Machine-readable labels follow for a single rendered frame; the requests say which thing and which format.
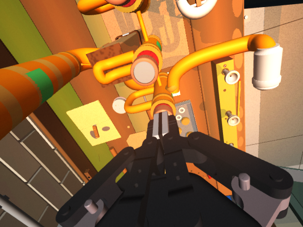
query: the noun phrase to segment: white pipe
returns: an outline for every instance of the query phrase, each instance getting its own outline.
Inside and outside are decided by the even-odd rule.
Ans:
[[[2,195],[0,195],[0,206],[7,213],[21,221],[24,225],[28,227],[43,227],[39,222],[37,222],[28,214],[26,214],[23,210],[13,204],[11,201],[4,198]]]
[[[253,86],[258,90],[269,90],[281,82],[281,63],[283,48],[280,44],[266,49],[257,49],[254,53]]]
[[[189,5],[187,0],[176,0],[176,4],[181,14],[191,20],[197,20],[205,17],[214,8],[217,0],[204,0],[202,6],[196,7],[196,4]]]

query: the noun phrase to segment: green band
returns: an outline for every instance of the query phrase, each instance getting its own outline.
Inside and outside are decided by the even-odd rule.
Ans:
[[[160,51],[162,51],[161,44],[159,43],[159,41],[157,41],[157,46],[159,47]]]
[[[42,94],[42,103],[53,96],[53,83],[42,69],[36,69],[27,75],[37,84]]]

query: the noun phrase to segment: striped pipe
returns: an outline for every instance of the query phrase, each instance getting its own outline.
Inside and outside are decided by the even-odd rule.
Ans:
[[[0,69],[0,139],[81,71],[68,52]]]

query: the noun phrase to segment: orange striped cylinder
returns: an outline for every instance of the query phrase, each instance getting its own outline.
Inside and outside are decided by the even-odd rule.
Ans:
[[[0,139],[80,70],[81,63],[68,52],[0,69]]]
[[[161,85],[154,83],[153,99],[151,103],[151,115],[167,111],[169,115],[176,115],[175,101],[172,94],[165,89],[167,86],[168,74],[160,72]]]

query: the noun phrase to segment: white ring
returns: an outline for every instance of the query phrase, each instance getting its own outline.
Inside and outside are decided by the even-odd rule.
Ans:
[[[184,113],[184,112],[185,112],[185,108],[184,107],[179,108],[179,113]]]

